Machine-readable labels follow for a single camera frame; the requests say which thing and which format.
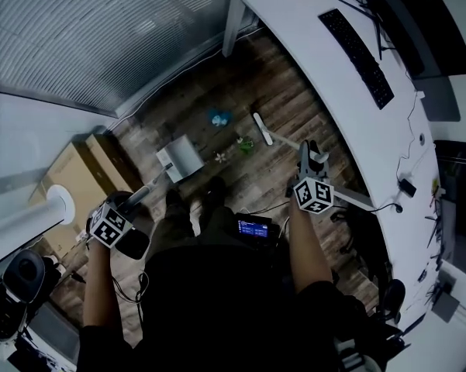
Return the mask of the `blue trash piece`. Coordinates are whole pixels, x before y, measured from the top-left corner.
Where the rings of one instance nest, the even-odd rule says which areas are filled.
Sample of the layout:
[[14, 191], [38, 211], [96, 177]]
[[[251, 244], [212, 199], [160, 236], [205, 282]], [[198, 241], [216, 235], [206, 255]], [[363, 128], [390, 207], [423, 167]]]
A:
[[232, 119], [232, 114], [230, 111], [219, 110], [217, 108], [211, 108], [208, 112], [208, 116], [209, 121], [215, 127], [225, 127]]

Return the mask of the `large cardboard box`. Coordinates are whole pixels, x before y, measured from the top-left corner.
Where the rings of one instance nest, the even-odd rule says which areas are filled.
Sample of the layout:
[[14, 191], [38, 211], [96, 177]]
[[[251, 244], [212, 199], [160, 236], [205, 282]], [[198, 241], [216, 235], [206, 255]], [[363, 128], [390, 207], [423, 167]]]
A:
[[55, 226], [43, 234], [57, 257], [62, 258], [78, 244], [77, 237], [85, 230], [91, 211], [116, 188], [85, 143], [66, 146], [37, 185], [29, 204], [44, 202], [53, 185], [64, 187], [74, 201], [73, 221]]

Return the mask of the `small grey box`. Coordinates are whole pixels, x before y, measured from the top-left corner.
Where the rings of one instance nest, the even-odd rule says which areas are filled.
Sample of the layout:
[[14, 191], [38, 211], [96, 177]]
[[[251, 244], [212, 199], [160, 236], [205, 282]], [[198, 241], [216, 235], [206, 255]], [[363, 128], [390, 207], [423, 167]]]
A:
[[451, 295], [452, 288], [450, 284], [445, 284], [440, 288], [432, 307], [432, 312], [446, 323], [449, 323], [453, 318], [460, 304], [460, 302]]

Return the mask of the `person's right leg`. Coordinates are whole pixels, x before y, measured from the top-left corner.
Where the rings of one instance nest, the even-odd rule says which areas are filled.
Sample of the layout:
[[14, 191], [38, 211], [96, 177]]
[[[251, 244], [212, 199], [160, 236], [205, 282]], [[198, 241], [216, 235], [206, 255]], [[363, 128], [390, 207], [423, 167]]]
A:
[[236, 237], [237, 220], [225, 206], [226, 183], [221, 177], [212, 177], [202, 196], [198, 241], [205, 245], [240, 246]]

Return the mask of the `white curved desk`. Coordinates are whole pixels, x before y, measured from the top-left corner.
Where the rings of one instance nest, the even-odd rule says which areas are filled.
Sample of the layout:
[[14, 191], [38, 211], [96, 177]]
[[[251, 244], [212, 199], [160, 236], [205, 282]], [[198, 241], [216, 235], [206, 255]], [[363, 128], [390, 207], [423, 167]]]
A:
[[[419, 93], [392, 53], [376, 61], [394, 98], [380, 110], [354, 65], [318, 16], [338, 9], [371, 52], [377, 50], [371, 21], [342, 0], [231, 0], [223, 51], [230, 53], [244, 8], [251, 9], [299, 65], [337, 124], [364, 179], [385, 239], [392, 273], [406, 287], [399, 327], [425, 319], [437, 281], [433, 238], [436, 211], [432, 183], [439, 177], [429, 122]], [[419, 143], [423, 133], [426, 142]], [[407, 179], [413, 198], [399, 190]], [[402, 213], [394, 204], [402, 206]]]

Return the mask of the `black keyboard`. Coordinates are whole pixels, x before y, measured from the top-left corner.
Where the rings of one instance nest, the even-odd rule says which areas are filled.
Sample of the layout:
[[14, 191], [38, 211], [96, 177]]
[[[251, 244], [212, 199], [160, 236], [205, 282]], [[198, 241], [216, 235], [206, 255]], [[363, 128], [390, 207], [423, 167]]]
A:
[[324, 12], [318, 18], [339, 43], [367, 86], [375, 104], [382, 110], [394, 98], [394, 94], [364, 41], [338, 9]]

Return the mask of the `white long-handled broom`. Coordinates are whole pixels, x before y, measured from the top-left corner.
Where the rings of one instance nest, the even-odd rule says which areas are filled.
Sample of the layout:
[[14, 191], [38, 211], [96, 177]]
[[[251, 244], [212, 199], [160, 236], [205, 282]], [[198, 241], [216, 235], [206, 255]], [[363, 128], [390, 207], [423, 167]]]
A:
[[296, 143], [294, 141], [291, 141], [288, 138], [280, 136], [280, 135], [278, 135], [277, 133], [275, 133], [273, 131], [270, 131], [266, 127], [266, 125], [264, 124], [263, 119], [261, 118], [261, 116], [257, 112], [254, 112], [252, 114], [252, 117], [253, 117], [253, 120], [255, 121], [258, 129], [261, 131], [261, 135], [263, 136], [265, 143], [268, 146], [272, 146], [273, 143], [274, 143], [274, 140], [277, 140], [279, 142], [282, 142], [282, 143], [290, 146], [292, 149], [299, 151], [300, 144], [298, 144], [298, 143]]

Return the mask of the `white pole with round base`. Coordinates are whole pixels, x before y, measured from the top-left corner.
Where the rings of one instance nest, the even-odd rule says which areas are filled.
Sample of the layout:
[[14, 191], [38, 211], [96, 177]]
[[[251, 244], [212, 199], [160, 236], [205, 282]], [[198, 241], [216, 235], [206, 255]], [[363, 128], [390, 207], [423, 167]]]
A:
[[0, 261], [49, 229], [71, 223], [74, 217], [75, 204], [69, 191], [52, 185], [46, 201], [0, 220]]

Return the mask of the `grey flat pad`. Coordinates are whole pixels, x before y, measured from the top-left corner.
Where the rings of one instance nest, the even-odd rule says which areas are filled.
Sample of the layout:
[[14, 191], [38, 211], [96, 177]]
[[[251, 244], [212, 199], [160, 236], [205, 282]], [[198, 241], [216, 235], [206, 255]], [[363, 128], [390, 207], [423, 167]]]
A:
[[422, 99], [430, 122], [460, 122], [461, 114], [449, 77], [414, 79], [413, 84], [425, 97]]

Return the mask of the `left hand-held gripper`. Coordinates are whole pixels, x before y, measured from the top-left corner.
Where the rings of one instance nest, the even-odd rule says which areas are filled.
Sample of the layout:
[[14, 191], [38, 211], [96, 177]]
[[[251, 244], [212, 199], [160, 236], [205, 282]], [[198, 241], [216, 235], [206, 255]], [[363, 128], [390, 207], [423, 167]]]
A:
[[94, 209], [86, 223], [86, 233], [90, 235], [87, 244], [97, 240], [105, 247], [112, 249], [121, 238], [135, 226], [135, 219], [142, 209], [138, 204], [129, 214], [117, 208], [133, 195], [128, 191], [114, 191], [99, 207]]

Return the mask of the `person's right forearm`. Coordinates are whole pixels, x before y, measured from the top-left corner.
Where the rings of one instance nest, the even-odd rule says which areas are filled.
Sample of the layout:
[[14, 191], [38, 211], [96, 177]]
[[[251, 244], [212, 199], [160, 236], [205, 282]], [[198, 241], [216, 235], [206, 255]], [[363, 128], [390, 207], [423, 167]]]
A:
[[310, 214], [293, 198], [289, 204], [289, 254], [295, 293], [316, 282], [333, 282], [333, 275], [320, 245]]

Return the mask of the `black glossy display panel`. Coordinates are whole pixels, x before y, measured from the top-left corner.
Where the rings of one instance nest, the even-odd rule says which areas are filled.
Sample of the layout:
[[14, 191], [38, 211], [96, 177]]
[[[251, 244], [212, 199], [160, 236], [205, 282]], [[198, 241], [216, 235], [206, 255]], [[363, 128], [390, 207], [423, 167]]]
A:
[[466, 143], [436, 140], [443, 259], [466, 274]]

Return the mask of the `slim cardboard box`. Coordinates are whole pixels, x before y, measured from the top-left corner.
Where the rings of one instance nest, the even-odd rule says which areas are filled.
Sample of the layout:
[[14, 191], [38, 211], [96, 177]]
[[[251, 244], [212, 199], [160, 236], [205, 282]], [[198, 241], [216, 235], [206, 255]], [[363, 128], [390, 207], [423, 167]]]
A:
[[134, 190], [133, 185], [139, 182], [135, 180], [125, 160], [106, 136], [91, 134], [85, 143], [118, 191]]

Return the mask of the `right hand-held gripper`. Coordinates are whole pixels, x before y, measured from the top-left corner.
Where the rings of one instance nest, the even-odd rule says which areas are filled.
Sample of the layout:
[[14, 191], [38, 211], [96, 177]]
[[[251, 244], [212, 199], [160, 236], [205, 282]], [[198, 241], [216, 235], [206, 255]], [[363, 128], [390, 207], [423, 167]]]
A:
[[334, 189], [316, 176], [310, 167], [322, 167], [328, 154], [322, 153], [315, 140], [302, 141], [299, 146], [299, 175], [287, 185], [286, 198], [294, 198], [300, 210], [323, 213], [333, 206]]

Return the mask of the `grey window blinds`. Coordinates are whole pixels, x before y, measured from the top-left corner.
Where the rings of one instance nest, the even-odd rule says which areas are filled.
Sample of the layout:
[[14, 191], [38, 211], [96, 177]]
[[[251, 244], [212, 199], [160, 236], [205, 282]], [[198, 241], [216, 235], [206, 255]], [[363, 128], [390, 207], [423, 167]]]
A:
[[224, 30], [229, 0], [0, 0], [0, 92], [113, 113]]

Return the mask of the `person's left forearm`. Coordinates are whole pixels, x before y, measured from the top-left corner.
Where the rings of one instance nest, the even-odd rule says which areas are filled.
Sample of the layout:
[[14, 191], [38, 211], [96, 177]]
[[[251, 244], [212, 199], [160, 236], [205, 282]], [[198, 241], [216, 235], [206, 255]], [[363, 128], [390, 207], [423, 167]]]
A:
[[121, 333], [122, 323], [112, 279], [110, 249], [96, 239], [88, 247], [84, 326], [101, 326]]

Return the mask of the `small black screen device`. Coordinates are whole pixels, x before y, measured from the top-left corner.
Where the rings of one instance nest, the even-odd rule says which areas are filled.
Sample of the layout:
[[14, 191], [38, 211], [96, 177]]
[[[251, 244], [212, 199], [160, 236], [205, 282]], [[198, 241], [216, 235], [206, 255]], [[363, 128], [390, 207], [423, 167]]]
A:
[[252, 240], [267, 240], [273, 232], [272, 219], [252, 214], [235, 214], [240, 237]]

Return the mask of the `large black desktop monitor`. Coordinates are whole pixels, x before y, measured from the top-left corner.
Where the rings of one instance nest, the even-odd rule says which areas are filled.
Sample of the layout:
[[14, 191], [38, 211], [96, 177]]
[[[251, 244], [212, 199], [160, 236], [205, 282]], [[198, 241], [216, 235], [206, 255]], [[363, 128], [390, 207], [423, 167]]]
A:
[[466, 74], [466, 44], [443, 0], [365, 0], [413, 79]]

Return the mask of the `grey white dustpan with handle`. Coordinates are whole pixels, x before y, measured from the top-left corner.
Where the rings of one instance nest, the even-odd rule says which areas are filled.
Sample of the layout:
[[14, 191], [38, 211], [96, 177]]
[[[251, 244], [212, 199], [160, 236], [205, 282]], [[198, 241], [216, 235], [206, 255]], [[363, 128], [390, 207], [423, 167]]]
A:
[[183, 135], [157, 151], [161, 170], [157, 176], [128, 197], [117, 209], [129, 214], [157, 186], [159, 180], [167, 175], [173, 184], [184, 180], [204, 167], [204, 161], [187, 135]]

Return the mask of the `black office chair with headrest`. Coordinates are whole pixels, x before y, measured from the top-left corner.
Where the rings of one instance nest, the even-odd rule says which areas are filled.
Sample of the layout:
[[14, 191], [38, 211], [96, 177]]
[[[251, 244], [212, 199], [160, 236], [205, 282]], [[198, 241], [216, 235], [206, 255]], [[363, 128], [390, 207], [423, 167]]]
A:
[[65, 271], [55, 256], [30, 249], [14, 256], [0, 277], [0, 344], [22, 333]]

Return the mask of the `black power adapter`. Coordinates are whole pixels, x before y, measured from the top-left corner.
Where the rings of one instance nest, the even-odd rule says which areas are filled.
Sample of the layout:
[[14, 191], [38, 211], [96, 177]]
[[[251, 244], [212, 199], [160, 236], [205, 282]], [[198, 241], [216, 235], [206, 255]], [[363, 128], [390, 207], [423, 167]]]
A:
[[413, 198], [416, 193], [416, 187], [407, 179], [403, 178], [398, 181], [399, 190], [408, 197]]

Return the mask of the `person's torso in black shirt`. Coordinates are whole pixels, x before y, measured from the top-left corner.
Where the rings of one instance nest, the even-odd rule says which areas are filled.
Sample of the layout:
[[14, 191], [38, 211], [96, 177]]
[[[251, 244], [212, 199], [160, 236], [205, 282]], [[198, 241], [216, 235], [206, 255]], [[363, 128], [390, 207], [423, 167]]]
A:
[[151, 257], [143, 338], [90, 325], [78, 372], [338, 372], [336, 341], [386, 364], [364, 306], [319, 281], [286, 295], [269, 266], [239, 246], [183, 246]]

